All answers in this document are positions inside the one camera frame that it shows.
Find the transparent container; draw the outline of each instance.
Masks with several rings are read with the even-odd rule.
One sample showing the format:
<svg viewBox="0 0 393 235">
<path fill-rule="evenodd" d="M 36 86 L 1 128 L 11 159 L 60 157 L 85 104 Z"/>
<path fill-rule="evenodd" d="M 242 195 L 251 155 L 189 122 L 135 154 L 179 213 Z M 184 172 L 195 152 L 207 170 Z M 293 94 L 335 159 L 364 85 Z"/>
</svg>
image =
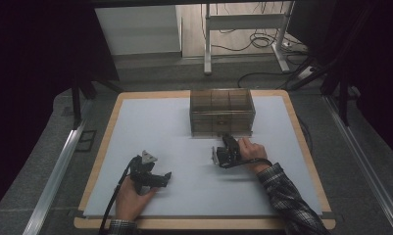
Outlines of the transparent container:
<svg viewBox="0 0 393 235">
<path fill-rule="evenodd" d="M 251 136 L 255 117 L 248 89 L 211 89 L 190 92 L 193 136 Z"/>
</svg>

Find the wooden border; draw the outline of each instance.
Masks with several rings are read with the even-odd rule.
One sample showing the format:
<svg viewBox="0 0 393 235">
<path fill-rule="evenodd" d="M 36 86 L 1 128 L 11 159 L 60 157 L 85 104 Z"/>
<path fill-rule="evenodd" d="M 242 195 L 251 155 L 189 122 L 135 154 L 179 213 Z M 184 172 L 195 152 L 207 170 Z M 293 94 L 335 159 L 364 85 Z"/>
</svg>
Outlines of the wooden border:
<svg viewBox="0 0 393 235">
<path fill-rule="evenodd" d="M 291 123 L 301 151 L 303 153 L 306 166 L 316 188 L 321 210 L 331 213 L 331 208 L 321 186 L 318 172 L 301 130 L 299 121 L 294 112 L 288 93 L 283 90 L 252 90 L 252 96 L 281 96 L 283 98 Z M 85 187 L 78 209 L 83 212 L 86 204 L 98 179 L 102 163 L 107 153 L 108 145 L 116 125 L 120 108 L 124 99 L 163 99 L 163 98 L 185 98 L 190 97 L 190 91 L 161 91 L 161 92 L 125 92 L 119 95 L 108 122 L 107 129 L 101 142 L 95 164 L 92 168 L 88 182 Z M 324 218 L 324 226 L 333 229 L 336 222 L 334 218 Z M 137 219 L 140 229 L 282 229 L 284 222 L 278 218 L 142 218 Z M 101 219 L 87 219 L 76 217 L 74 226 L 76 228 L 99 228 Z"/>
</svg>

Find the plaid sleeve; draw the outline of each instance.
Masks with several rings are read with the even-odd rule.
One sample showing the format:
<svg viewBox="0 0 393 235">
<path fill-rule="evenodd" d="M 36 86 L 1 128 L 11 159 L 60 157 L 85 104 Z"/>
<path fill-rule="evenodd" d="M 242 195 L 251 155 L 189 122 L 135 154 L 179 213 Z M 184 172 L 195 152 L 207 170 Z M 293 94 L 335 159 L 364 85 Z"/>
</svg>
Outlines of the plaid sleeve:
<svg viewBox="0 0 393 235">
<path fill-rule="evenodd" d="M 113 219 L 111 220 L 107 235 L 132 235 L 136 227 L 137 224 L 135 222 Z"/>
<path fill-rule="evenodd" d="M 257 176 L 270 197 L 271 206 L 284 219 L 287 234 L 330 234 L 279 164 Z"/>
</svg>

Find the wall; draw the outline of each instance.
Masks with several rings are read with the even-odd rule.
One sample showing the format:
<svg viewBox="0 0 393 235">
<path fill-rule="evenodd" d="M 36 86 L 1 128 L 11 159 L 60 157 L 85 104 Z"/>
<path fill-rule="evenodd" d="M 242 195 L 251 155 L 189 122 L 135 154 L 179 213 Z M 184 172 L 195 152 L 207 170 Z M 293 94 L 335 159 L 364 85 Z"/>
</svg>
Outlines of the wall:
<svg viewBox="0 0 393 235">
<path fill-rule="evenodd" d="M 181 51 L 176 6 L 102 8 L 95 12 L 112 55 Z"/>
</svg>

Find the hand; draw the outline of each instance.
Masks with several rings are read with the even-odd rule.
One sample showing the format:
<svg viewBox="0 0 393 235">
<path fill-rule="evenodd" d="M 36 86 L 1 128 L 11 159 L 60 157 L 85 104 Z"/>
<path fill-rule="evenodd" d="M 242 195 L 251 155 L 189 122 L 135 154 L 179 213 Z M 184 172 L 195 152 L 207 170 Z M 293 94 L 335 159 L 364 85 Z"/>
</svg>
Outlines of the hand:
<svg viewBox="0 0 393 235">
<path fill-rule="evenodd" d="M 134 181 L 129 176 L 125 178 L 117 195 L 116 219 L 134 221 L 145 206 L 156 194 L 158 188 L 152 188 L 145 195 L 138 195 L 135 192 Z"/>
<path fill-rule="evenodd" d="M 238 140 L 239 152 L 241 153 L 242 160 L 253 160 L 253 159 L 266 159 L 267 153 L 266 148 L 263 145 L 253 144 L 247 137 L 243 137 Z M 259 173 L 270 166 L 266 163 L 246 164 L 247 167 Z"/>
</svg>

